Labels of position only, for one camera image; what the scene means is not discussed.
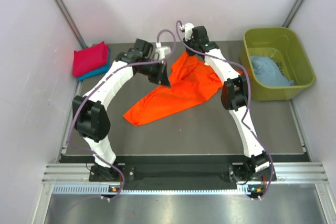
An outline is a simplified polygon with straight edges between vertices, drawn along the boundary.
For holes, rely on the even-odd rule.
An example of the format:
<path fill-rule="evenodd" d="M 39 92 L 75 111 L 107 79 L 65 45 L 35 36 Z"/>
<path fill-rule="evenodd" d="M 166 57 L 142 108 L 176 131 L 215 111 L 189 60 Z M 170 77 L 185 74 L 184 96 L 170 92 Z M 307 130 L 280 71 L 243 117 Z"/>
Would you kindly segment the orange t shirt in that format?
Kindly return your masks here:
<path fill-rule="evenodd" d="M 169 88 L 158 86 L 131 107 L 123 118 L 134 126 L 152 123 L 207 102 L 223 87 L 210 66 L 185 52 L 173 63 L 169 81 Z"/>

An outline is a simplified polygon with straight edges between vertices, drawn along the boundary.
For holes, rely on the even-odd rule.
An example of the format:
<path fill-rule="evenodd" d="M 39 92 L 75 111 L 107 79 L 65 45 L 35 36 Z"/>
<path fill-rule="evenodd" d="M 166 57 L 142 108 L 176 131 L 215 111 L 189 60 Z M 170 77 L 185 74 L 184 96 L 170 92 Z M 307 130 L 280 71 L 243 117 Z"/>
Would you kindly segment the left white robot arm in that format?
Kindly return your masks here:
<path fill-rule="evenodd" d="M 94 157 L 89 176 L 91 182 L 122 179 L 117 156 L 108 139 L 111 123 L 107 109 L 110 102 L 137 73 L 147 76 L 151 83 L 169 87 L 166 59 L 171 53 L 171 48 L 160 42 L 153 45 L 137 39 L 132 48 L 116 56 L 109 71 L 90 91 L 74 97 L 72 125 L 87 142 Z"/>

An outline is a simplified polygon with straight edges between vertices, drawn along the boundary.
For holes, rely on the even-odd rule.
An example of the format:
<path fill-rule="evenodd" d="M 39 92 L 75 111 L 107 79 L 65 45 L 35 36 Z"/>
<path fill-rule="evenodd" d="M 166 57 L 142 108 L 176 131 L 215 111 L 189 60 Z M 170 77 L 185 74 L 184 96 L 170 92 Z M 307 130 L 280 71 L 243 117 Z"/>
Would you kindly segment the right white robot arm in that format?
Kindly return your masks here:
<path fill-rule="evenodd" d="M 186 52 L 190 56 L 202 56 L 223 83 L 221 103 L 236 123 L 247 157 L 244 180 L 256 180 L 264 173 L 268 173 L 271 180 L 274 174 L 272 157 L 260 143 L 249 112 L 251 85 L 247 70 L 224 57 L 217 43 L 209 40 L 204 26 L 182 25 L 178 21 L 176 31 L 184 34 L 181 42 Z"/>

